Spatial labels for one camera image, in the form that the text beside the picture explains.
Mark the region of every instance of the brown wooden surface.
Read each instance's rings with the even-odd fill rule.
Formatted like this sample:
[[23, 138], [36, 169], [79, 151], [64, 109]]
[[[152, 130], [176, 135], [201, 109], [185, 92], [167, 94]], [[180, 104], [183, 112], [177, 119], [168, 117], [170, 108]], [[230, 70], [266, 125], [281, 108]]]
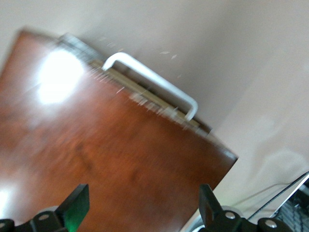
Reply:
[[40, 75], [56, 49], [47, 43], [22, 32], [0, 79], [1, 217], [25, 222], [88, 183], [79, 231], [178, 231], [198, 207], [199, 185], [214, 188], [236, 158], [86, 65], [68, 98], [41, 103]]

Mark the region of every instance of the wire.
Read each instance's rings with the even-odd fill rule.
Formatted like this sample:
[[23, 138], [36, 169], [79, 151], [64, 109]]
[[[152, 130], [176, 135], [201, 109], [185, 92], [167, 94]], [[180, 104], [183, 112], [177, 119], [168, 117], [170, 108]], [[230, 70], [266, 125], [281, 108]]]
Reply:
[[299, 178], [297, 178], [295, 181], [291, 182], [287, 187], [285, 187], [281, 192], [279, 192], [276, 196], [271, 198], [268, 202], [266, 202], [261, 208], [256, 210], [254, 214], [252, 214], [250, 217], [248, 217], [248, 220], [252, 219], [255, 215], [257, 215], [261, 210], [263, 210], [266, 206], [268, 206], [270, 203], [272, 203], [276, 198], [278, 198], [280, 195], [282, 195], [286, 190], [288, 190], [290, 187], [292, 187], [296, 182], [298, 182], [300, 179], [304, 178], [306, 175], [308, 175], [309, 172], [306, 172], [302, 174]]

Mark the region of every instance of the screw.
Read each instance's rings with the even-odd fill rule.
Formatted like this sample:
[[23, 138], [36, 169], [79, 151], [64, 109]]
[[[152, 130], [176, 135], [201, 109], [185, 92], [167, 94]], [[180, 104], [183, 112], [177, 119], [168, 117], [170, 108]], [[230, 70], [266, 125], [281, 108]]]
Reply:
[[227, 213], [225, 214], [225, 216], [226, 216], [228, 219], [235, 219], [235, 218], [236, 218], [235, 214], [233, 214], [232, 212], [227, 212]]
[[270, 228], [276, 228], [277, 227], [277, 224], [274, 221], [272, 221], [272, 220], [266, 220], [265, 224], [267, 226], [269, 226]]
[[48, 214], [43, 214], [42, 216], [39, 217], [39, 220], [43, 221], [43, 220], [48, 219], [48, 218], [49, 218]]

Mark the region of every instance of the metal handle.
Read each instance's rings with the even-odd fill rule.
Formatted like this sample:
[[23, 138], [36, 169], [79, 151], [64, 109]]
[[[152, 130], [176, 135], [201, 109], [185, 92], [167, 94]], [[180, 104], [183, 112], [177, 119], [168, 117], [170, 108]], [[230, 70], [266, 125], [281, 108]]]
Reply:
[[197, 113], [197, 102], [178, 89], [176, 86], [168, 82], [166, 79], [164, 79], [162, 76], [156, 74], [154, 71], [146, 67], [144, 64], [140, 63], [136, 59], [134, 59], [132, 56], [128, 55], [127, 53], [118, 52], [112, 56], [110, 56], [104, 63], [102, 69], [104, 71], [111, 68], [116, 61], [121, 62], [122, 64], [128, 66], [130, 69], [134, 70], [135, 72], [139, 73], [140, 75], [144, 76], [149, 81], [155, 83], [156, 85], [160, 86], [164, 90], [172, 93], [177, 98], [183, 100], [188, 105], [190, 105], [190, 110], [186, 114], [185, 118], [187, 120], [191, 120], [194, 115]]

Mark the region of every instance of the wooden table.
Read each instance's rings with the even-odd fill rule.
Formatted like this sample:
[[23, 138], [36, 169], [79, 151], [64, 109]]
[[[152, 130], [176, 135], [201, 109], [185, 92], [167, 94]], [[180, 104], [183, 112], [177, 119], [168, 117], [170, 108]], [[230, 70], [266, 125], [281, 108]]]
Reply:
[[95, 75], [54, 39], [20, 32], [0, 79], [1, 218], [25, 222], [88, 183], [79, 231], [180, 230], [199, 185], [215, 188], [237, 158]]

